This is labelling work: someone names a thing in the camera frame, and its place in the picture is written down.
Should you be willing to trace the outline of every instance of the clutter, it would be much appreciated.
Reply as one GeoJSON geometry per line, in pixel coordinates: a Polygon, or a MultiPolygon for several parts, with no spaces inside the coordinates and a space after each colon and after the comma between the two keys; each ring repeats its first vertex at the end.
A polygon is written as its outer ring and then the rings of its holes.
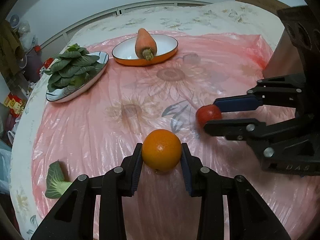
{"type": "Polygon", "coordinates": [[[22,99],[18,96],[12,95],[12,93],[10,92],[4,101],[4,106],[9,107],[10,114],[13,117],[17,118],[19,117],[19,115],[22,115],[25,107],[25,102],[23,102],[22,99]]]}
{"type": "Polygon", "coordinates": [[[29,97],[30,97],[32,91],[34,90],[34,88],[36,87],[36,85],[37,85],[37,84],[36,84],[36,83],[33,83],[33,82],[31,82],[31,83],[29,84],[28,91],[27,91],[27,93],[26,93],[27,99],[29,99],[29,97]]]}
{"type": "Polygon", "coordinates": [[[4,132],[4,125],[3,125],[2,119],[0,118],[0,137],[2,137],[3,132],[4,132]]]}
{"type": "Polygon", "coordinates": [[[24,68],[25,72],[23,75],[30,82],[36,83],[40,79],[39,70],[41,69],[43,63],[34,48],[27,53],[27,59],[28,62],[24,68]]]}
{"type": "Polygon", "coordinates": [[[41,47],[40,47],[39,45],[36,45],[36,46],[34,47],[34,49],[35,49],[36,53],[38,53],[39,51],[41,51],[41,47]]]}
{"type": "Polygon", "coordinates": [[[18,125],[19,125],[20,119],[21,119],[21,115],[19,115],[19,117],[16,118],[15,124],[14,124],[12,130],[8,131],[8,133],[7,133],[9,141],[10,141],[10,143],[12,145],[13,145],[14,137],[15,137],[17,129],[18,129],[18,125]]]}
{"type": "Polygon", "coordinates": [[[25,52],[20,40],[11,28],[9,22],[3,21],[0,24],[0,71],[4,78],[15,75],[21,69],[17,60],[24,57],[25,52]]]}
{"type": "Polygon", "coordinates": [[[28,62],[27,55],[24,55],[22,59],[17,59],[17,64],[21,69],[24,69],[26,67],[27,62],[28,62]]]}
{"type": "Polygon", "coordinates": [[[40,78],[42,78],[43,74],[45,74],[45,70],[47,70],[48,67],[50,67],[53,61],[54,61],[54,58],[50,57],[43,63],[42,67],[39,69],[40,78]]]}
{"type": "Polygon", "coordinates": [[[11,152],[0,148],[0,193],[9,194],[11,152]]]}
{"type": "Polygon", "coordinates": [[[36,35],[31,32],[30,24],[28,21],[22,21],[19,24],[18,33],[20,42],[25,52],[29,52],[33,47],[38,45],[36,35]]]}
{"type": "Polygon", "coordinates": [[[20,23],[21,23],[19,15],[16,15],[16,14],[12,15],[9,23],[10,23],[11,28],[13,28],[14,30],[17,30],[20,26],[20,23]]]}

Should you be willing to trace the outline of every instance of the metal screw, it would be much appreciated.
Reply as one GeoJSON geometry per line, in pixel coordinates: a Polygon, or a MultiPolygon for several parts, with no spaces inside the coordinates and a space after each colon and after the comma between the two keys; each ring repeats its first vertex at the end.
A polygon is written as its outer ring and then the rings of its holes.
{"type": "Polygon", "coordinates": [[[86,179],[87,179],[87,175],[85,175],[85,174],[81,174],[81,175],[78,176],[78,180],[79,181],[84,181],[86,179]]]}
{"type": "Polygon", "coordinates": [[[201,171],[202,173],[208,173],[208,172],[210,171],[210,169],[209,169],[208,167],[202,167],[202,168],[200,169],[200,171],[201,171]]]}
{"type": "Polygon", "coordinates": [[[236,180],[239,182],[244,182],[244,176],[238,175],[236,176],[236,180]]]}
{"type": "Polygon", "coordinates": [[[274,153],[275,153],[275,150],[273,148],[271,148],[271,147],[268,147],[263,151],[263,155],[266,158],[270,158],[274,153]]]}
{"type": "Polygon", "coordinates": [[[115,167],[114,169],[113,169],[113,171],[115,172],[115,173],[121,173],[122,171],[123,171],[123,168],[122,167],[115,167]]]}
{"type": "Polygon", "coordinates": [[[248,124],[245,129],[246,129],[248,132],[252,132],[255,128],[256,128],[256,126],[255,126],[253,123],[251,123],[251,124],[248,124]]]}

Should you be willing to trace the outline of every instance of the plastic bag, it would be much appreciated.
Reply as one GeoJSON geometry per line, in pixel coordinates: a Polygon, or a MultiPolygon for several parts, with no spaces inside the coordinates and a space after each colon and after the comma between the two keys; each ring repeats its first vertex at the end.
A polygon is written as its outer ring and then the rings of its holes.
{"type": "MultiPolygon", "coordinates": [[[[174,132],[192,155],[218,174],[244,175],[282,222],[292,240],[319,211],[319,177],[261,171],[245,142],[210,137],[196,128],[196,110],[216,98],[245,94],[263,78],[272,50],[260,35],[207,34],[175,37],[179,50],[170,60],[148,67],[125,67],[110,58],[106,72],[86,93],[63,104],[47,104],[33,151],[32,185],[43,218],[56,200],[45,198],[51,163],[64,164],[70,181],[80,174],[105,174],[131,155],[136,143],[155,129],[174,132]]],[[[115,45],[136,34],[88,47],[109,55],[115,45]]],[[[256,111],[225,113],[223,118],[257,118],[272,124],[294,117],[294,110],[262,106],[256,111]]],[[[180,164],[166,174],[143,165],[138,190],[122,198],[128,240],[194,240],[201,199],[186,192],[180,164]]],[[[99,198],[94,237],[98,236],[99,198]]],[[[229,239],[225,207],[225,239],[229,239]]]]}
{"type": "Polygon", "coordinates": [[[20,37],[21,45],[25,52],[29,52],[36,45],[36,36],[29,32],[20,37]]]}
{"type": "Polygon", "coordinates": [[[0,117],[0,137],[2,137],[3,132],[4,132],[4,125],[3,125],[2,119],[1,119],[1,117],[0,117]]]}
{"type": "Polygon", "coordinates": [[[30,24],[28,21],[22,21],[19,25],[18,32],[20,36],[25,35],[26,33],[30,32],[30,24]]]}
{"type": "Polygon", "coordinates": [[[13,141],[14,141],[14,137],[16,135],[16,132],[17,132],[17,129],[18,129],[18,125],[19,125],[19,122],[20,122],[20,119],[21,119],[21,115],[19,115],[16,120],[15,120],[15,124],[12,128],[11,131],[8,131],[8,138],[9,138],[9,141],[10,143],[13,145],[13,141]]]}
{"type": "Polygon", "coordinates": [[[0,149],[0,193],[9,194],[11,152],[0,149]]]}

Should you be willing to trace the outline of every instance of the orange-rimmed bowl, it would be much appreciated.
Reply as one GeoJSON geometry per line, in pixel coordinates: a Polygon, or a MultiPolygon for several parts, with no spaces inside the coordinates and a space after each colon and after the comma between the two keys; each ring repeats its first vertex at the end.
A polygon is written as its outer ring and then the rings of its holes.
{"type": "Polygon", "coordinates": [[[137,37],[134,37],[114,47],[112,55],[115,61],[125,66],[147,66],[164,62],[177,53],[178,41],[175,38],[161,34],[153,34],[151,36],[156,41],[158,48],[157,54],[152,60],[147,61],[137,57],[134,50],[137,37]]]}

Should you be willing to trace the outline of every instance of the carrot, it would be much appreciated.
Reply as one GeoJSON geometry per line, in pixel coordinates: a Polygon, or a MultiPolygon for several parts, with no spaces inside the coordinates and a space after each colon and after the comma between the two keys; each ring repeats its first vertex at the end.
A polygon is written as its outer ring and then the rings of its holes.
{"type": "Polygon", "coordinates": [[[138,58],[152,60],[157,54],[157,44],[151,35],[143,28],[138,31],[136,44],[134,46],[138,58]]]}

